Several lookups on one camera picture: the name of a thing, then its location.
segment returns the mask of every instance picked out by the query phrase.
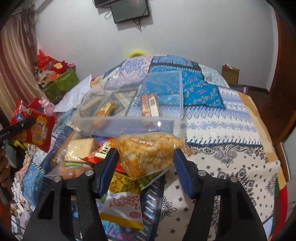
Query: bed sheet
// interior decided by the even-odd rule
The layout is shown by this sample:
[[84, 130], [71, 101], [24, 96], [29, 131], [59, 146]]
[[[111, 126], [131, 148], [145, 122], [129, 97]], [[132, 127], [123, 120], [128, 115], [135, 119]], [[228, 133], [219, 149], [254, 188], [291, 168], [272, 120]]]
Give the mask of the bed sheet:
[[[284, 189], [280, 162], [274, 150], [267, 145], [269, 135], [262, 134], [264, 127], [260, 117], [252, 112], [245, 96], [229, 89], [226, 81], [211, 68], [176, 56], [141, 56], [127, 59], [108, 71], [101, 83], [137, 73], [179, 70], [183, 85], [187, 87], [188, 102], [184, 107], [181, 123], [181, 138], [186, 140], [196, 155], [187, 158], [217, 178], [236, 176], [245, 187], [261, 221], [265, 224], [267, 236], [273, 222], [276, 190]], [[141, 87], [121, 90], [122, 95], [137, 99]], [[40, 191], [46, 190], [42, 176], [50, 170], [50, 159], [66, 136], [76, 128], [69, 122], [72, 112], [66, 113], [61, 124], [54, 131], [52, 150], [45, 157], [40, 150], [29, 150], [32, 162], [22, 184], [24, 196], [36, 205]], [[181, 240], [195, 204], [182, 191], [177, 172], [172, 167], [162, 180], [158, 180], [145, 196], [142, 211], [145, 227], [131, 230], [116, 224], [105, 223], [109, 238], [114, 240]], [[162, 195], [158, 195], [163, 185]], [[219, 197], [215, 199], [209, 240], [215, 239], [219, 214]]]

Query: plastic storage container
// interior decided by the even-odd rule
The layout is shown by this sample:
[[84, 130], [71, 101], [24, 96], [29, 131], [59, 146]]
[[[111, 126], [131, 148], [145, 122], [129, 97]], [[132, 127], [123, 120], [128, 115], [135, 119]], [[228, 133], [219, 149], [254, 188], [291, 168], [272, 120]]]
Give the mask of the plastic storage container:
[[[162, 131], [179, 136], [183, 118], [182, 90], [180, 71], [109, 78], [85, 95], [71, 120], [88, 135], [112, 137]], [[156, 103], [149, 100], [152, 116], [143, 116], [141, 96], [149, 93], [155, 93]], [[97, 117], [106, 103], [115, 104], [111, 115]]]

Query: brown box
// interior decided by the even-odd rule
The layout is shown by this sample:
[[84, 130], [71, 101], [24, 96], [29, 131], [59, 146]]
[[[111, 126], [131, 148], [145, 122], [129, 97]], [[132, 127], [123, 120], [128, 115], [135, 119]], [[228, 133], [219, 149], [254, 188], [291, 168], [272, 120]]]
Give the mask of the brown box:
[[232, 67], [229, 69], [225, 66], [222, 66], [222, 77], [226, 80], [228, 84], [237, 85], [239, 81], [239, 69]]

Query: pink object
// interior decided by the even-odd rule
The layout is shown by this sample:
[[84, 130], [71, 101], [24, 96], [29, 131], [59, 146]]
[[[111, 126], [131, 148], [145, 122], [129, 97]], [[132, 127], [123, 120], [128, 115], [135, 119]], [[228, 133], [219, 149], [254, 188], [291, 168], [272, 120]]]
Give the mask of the pink object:
[[44, 113], [46, 115], [55, 116], [56, 113], [54, 112], [55, 105], [53, 103], [50, 103], [48, 99], [42, 97], [41, 100], [39, 100], [39, 103], [44, 108]]

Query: beige curtain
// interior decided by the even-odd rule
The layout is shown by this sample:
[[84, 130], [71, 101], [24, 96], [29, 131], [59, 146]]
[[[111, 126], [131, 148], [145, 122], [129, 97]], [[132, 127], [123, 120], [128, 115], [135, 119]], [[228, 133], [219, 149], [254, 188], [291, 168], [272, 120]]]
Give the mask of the beige curtain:
[[11, 16], [0, 33], [0, 106], [9, 120], [17, 98], [29, 104], [45, 97], [33, 74], [36, 49], [34, 12], [27, 9]]

